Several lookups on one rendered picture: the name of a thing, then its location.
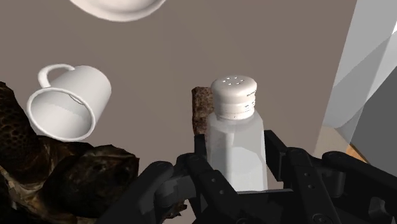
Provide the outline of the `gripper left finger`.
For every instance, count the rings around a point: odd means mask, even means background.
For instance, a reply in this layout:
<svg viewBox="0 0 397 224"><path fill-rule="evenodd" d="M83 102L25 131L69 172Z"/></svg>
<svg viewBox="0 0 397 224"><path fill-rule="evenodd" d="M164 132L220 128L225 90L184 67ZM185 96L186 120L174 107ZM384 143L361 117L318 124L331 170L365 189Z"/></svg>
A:
<svg viewBox="0 0 397 224"><path fill-rule="evenodd" d="M239 195L199 153L185 153L175 165L150 164L95 224L164 224L174 204L194 201L192 224L248 224Z"/></svg>

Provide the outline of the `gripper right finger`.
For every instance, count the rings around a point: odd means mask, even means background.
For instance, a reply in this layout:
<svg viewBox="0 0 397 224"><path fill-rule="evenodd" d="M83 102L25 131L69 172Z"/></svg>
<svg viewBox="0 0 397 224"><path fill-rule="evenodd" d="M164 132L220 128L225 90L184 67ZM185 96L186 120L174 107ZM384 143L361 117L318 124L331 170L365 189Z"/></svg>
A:
<svg viewBox="0 0 397 224"><path fill-rule="evenodd" d="M296 195L303 224L397 224L397 177L344 152L316 158L264 131L273 176Z"/></svg>

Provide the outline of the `white salt shaker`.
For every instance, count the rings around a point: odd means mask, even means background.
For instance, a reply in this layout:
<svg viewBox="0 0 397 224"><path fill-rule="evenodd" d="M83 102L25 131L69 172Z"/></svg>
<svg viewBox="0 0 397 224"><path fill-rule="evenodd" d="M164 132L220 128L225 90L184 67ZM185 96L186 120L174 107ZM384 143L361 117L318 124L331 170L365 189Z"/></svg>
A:
<svg viewBox="0 0 397 224"><path fill-rule="evenodd" d="M226 76L213 81L211 91L207 161L237 192L268 190L263 120L255 110L257 82Z"/></svg>

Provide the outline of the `brown rough block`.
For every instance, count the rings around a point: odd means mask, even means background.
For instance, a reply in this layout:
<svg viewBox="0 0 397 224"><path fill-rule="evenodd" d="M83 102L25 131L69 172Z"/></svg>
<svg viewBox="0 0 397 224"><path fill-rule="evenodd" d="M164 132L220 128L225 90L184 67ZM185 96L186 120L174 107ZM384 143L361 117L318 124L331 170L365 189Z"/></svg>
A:
<svg viewBox="0 0 397 224"><path fill-rule="evenodd" d="M210 87L192 89L192 129L194 135L205 134L207 117L214 111Z"/></svg>

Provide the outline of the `dark brown lumpy object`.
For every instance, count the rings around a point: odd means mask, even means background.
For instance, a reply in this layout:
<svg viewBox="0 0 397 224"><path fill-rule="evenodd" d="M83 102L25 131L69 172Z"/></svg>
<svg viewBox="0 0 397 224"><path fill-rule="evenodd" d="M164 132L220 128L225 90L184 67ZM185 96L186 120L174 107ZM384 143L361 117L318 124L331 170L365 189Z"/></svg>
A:
<svg viewBox="0 0 397 224"><path fill-rule="evenodd" d="M0 224L94 224L138 172L139 158L111 144L36 134L0 81Z"/></svg>

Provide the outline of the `white mug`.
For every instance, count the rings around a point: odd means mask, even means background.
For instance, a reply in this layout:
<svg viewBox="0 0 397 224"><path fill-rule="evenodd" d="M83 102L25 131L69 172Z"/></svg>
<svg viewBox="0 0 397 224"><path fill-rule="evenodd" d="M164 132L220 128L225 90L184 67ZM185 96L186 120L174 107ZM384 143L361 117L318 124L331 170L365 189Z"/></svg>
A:
<svg viewBox="0 0 397 224"><path fill-rule="evenodd" d="M60 141L86 139L111 97L110 81L91 66L49 65L39 71L38 82L26 113L38 130Z"/></svg>

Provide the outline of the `white bowl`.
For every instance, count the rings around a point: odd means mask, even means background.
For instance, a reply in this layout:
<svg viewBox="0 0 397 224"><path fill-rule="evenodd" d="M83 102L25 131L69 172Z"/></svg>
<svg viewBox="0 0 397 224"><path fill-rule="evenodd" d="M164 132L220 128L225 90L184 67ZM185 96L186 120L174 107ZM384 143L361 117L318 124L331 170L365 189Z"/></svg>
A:
<svg viewBox="0 0 397 224"><path fill-rule="evenodd" d="M97 18L111 22L140 20L157 11L166 0L69 0Z"/></svg>

